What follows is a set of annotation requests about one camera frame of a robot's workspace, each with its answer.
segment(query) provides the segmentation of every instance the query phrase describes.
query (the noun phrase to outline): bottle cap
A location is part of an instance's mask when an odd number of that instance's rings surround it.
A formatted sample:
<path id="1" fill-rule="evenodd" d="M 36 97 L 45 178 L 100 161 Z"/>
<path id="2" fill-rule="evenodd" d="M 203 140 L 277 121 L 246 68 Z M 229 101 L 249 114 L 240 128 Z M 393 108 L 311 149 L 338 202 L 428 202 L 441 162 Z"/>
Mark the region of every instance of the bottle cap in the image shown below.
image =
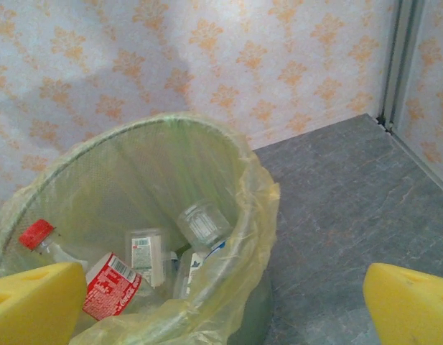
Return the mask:
<path id="1" fill-rule="evenodd" d="M 40 219 L 35 221 L 19 237 L 19 242 L 26 248 L 33 250 L 55 229 L 48 221 Z"/>

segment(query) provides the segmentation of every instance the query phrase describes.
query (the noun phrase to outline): wallpaper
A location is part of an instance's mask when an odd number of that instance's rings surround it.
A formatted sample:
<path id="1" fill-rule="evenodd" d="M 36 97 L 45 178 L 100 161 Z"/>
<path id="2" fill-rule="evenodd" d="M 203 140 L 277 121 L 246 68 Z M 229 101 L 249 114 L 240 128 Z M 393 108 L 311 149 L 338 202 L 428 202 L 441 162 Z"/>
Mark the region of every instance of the wallpaper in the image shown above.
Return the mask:
<path id="1" fill-rule="evenodd" d="M 428 0 L 398 135 L 443 180 L 443 0 Z"/>
<path id="2" fill-rule="evenodd" d="M 193 110 L 253 148 L 377 116 L 393 0 L 1 0 L 0 205 L 71 146 Z"/>

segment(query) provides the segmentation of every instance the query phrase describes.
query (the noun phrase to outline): mesh trash can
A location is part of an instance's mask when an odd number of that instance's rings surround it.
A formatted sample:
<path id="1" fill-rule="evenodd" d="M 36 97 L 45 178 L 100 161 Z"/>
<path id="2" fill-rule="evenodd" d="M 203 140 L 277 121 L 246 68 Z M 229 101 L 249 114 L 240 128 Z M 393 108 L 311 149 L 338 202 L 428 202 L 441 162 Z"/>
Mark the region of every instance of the mesh trash can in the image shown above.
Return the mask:
<path id="1" fill-rule="evenodd" d="M 57 224 L 65 241 L 122 257 L 126 231 L 160 226 L 177 251 L 187 245 L 177 217 L 204 198 L 233 233 L 198 271 L 188 299 L 168 300 L 149 317 L 103 319 L 71 344 L 260 344 L 271 317 L 264 270 L 279 187 L 243 136 L 190 113 L 92 138 L 17 192 L 0 211 L 0 277 L 51 264 L 17 241 L 37 219 Z"/>

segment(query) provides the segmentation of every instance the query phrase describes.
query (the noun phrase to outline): trash bag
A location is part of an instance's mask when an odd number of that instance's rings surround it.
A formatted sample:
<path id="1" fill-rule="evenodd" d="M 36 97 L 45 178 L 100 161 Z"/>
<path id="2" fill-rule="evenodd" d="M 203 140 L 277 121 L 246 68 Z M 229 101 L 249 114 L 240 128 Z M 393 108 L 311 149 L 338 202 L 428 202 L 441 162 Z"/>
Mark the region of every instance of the trash bag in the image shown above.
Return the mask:
<path id="1" fill-rule="evenodd" d="M 71 344 L 226 344 L 241 325 L 276 238 L 279 186 L 244 136 L 183 112 L 161 114 L 73 147 L 0 211 L 0 277 L 51 264 L 18 236 L 37 219 L 64 240 L 125 252 L 130 229 L 166 228 L 170 249 L 187 246 L 179 214 L 209 198 L 233 227 L 224 249 L 195 276 L 186 300 L 147 317 L 105 318 Z"/>

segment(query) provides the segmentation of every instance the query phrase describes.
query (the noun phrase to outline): gray floor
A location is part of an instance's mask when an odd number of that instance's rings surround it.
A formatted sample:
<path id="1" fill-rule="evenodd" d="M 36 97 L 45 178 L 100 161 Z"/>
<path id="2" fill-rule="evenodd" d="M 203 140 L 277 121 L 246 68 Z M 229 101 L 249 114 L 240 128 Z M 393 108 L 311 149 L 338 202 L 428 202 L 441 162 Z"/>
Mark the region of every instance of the gray floor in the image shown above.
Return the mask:
<path id="1" fill-rule="evenodd" d="M 443 277 L 443 192 L 368 116 L 258 150 L 281 185 L 269 271 L 277 344 L 379 344 L 368 265 Z"/>

